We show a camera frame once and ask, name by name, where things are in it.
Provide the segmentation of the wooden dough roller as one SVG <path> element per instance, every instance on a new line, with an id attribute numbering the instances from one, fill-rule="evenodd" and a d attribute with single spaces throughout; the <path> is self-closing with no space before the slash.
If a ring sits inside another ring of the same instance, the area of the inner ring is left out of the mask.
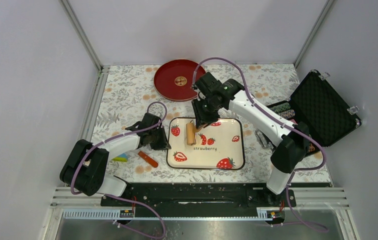
<path id="1" fill-rule="evenodd" d="M 196 135 L 197 135 L 197 128 L 194 122 L 191 120 L 185 126 L 185 137 L 186 137 L 186 144 L 188 146 L 193 146 L 196 144 Z"/>

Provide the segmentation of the strawberry pattern rectangular tray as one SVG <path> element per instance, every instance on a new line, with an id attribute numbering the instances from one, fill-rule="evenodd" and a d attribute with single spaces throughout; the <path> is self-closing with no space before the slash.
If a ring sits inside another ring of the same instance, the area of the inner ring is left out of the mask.
<path id="1" fill-rule="evenodd" d="M 187 143 L 187 124 L 193 117 L 177 117 L 170 122 L 167 164 L 175 169 L 240 170 L 245 165 L 242 124 L 234 118 L 220 118 L 196 133 Z"/>

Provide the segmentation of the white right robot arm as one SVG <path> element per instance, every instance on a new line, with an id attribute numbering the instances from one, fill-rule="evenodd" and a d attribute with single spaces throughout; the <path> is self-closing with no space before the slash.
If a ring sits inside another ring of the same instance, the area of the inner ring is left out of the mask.
<path id="1" fill-rule="evenodd" d="M 203 98 L 192 100 L 195 126 L 202 129 L 217 122 L 220 109 L 229 110 L 253 124 L 275 147 L 271 155 L 273 169 L 267 180 L 264 201 L 270 206 L 283 199 L 290 176 L 309 149 L 309 127 L 294 124 L 254 100 L 245 86 L 234 79 L 221 82 L 210 72 L 194 82 L 192 88 Z"/>

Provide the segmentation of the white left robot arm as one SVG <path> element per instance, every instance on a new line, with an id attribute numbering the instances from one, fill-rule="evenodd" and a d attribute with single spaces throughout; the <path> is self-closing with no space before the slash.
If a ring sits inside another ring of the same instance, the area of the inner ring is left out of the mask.
<path id="1" fill-rule="evenodd" d="M 169 150 L 161 118 L 145 113 L 141 121 L 127 127 L 125 133 L 113 136 L 98 144 L 81 139 L 74 145 L 59 179 L 72 187 L 74 194 L 112 195 L 121 206 L 129 204 L 132 192 L 127 182 L 106 173 L 108 162 L 121 154 L 150 146 L 152 150 Z"/>

